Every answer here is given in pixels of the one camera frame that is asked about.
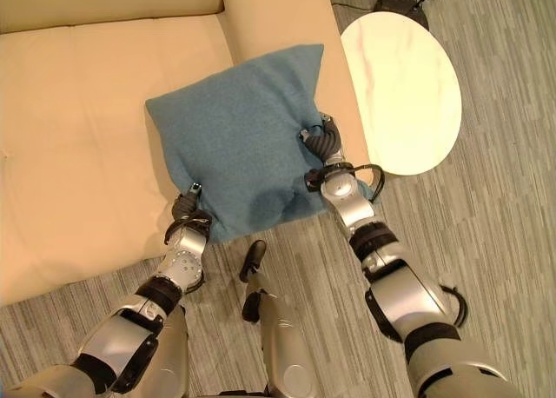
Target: robot forearm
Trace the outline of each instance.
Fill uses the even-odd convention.
[[[361,262],[369,282],[367,305],[382,334],[404,344],[407,374],[416,397],[519,397],[490,360],[462,341],[441,300],[440,286],[375,215],[346,163],[334,121],[323,116],[324,134],[301,139],[324,163],[306,174],[318,189]]]
[[[83,341],[71,365],[47,368],[7,391],[8,397],[92,397],[124,394],[141,380],[158,346],[157,336],[182,295],[202,278],[201,256],[210,216],[196,210],[200,186],[176,200],[169,245],[157,271]]]

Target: sofa backrest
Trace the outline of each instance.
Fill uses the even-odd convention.
[[[0,34],[222,11],[222,0],[0,0]]]

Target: sofa armrest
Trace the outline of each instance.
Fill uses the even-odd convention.
[[[355,165],[368,163],[348,62],[330,0],[223,1],[222,27],[235,63],[296,44],[324,43],[316,105],[336,119],[346,158]]]

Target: white marble table top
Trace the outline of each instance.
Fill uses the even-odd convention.
[[[461,123],[461,94],[440,44],[413,20],[375,12],[341,35],[369,158],[396,175],[434,168]]]

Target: beige sofa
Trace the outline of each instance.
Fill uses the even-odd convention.
[[[298,43],[366,162],[328,0],[0,0],[0,302],[160,255],[177,189],[144,101]]]

